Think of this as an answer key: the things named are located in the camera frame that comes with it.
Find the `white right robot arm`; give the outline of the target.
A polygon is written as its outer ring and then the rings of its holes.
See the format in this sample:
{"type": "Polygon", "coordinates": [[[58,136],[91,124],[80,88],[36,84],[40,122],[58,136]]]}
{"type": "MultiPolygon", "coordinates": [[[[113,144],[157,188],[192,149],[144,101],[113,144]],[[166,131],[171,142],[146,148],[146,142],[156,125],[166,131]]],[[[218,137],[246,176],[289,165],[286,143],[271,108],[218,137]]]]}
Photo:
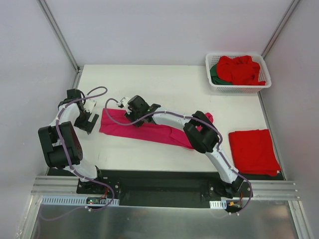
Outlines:
{"type": "Polygon", "coordinates": [[[170,112],[158,104],[149,105],[139,95],[131,99],[122,98],[119,107],[126,110],[125,117],[136,127],[152,123],[183,131],[192,148],[205,154],[219,173],[220,180],[213,186],[216,194],[232,199],[242,191],[244,179],[224,153],[221,134],[203,112],[196,111],[191,116],[185,116],[170,112]]]}

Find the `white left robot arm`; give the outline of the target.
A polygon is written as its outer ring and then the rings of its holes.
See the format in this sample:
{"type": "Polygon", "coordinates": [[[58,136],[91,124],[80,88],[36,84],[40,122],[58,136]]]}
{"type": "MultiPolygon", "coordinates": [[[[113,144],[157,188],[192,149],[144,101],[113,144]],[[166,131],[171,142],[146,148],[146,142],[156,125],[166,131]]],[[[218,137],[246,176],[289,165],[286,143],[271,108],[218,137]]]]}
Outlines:
{"type": "Polygon", "coordinates": [[[58,105],[58,114],[50,125],[38,130],[42,152],[49,168],[63,169],[88,182],[88,188],[99,194],[106,182],[98,177],[98,168],[89,163],[76,134],[78,128],[90,134],[99,118],[92,114],[96,103],[85,99],[78,89],[67,91],[67,98],[58,105]]]}

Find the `pink t shirt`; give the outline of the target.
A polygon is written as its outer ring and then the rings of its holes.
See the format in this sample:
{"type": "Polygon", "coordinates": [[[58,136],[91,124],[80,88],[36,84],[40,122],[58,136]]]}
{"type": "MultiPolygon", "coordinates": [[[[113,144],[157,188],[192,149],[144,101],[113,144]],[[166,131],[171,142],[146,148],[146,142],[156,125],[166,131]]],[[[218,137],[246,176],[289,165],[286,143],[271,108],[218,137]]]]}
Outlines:
{"type": "Polygon", "coordinates": [[[123,126],[113,122],[105,111],[102,111],[99,132],[111,136],[163,143],[193,150],[193,147],[182,130],[151,123],[145,123],[141,127],[135,127],[133,125],[123,126]]]}

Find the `white plastic laundry basket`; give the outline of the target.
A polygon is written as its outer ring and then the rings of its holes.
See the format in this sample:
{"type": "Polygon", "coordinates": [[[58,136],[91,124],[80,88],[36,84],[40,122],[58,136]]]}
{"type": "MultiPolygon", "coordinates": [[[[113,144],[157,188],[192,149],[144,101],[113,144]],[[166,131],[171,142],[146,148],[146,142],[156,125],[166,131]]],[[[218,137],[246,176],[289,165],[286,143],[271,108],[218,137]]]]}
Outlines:
{"type": "Polygon", "coordinates": [[[223,93],[257,93],[271,87],[264,58],[253,53],[220,52],[205,56],[208,83],[223,93]]]}

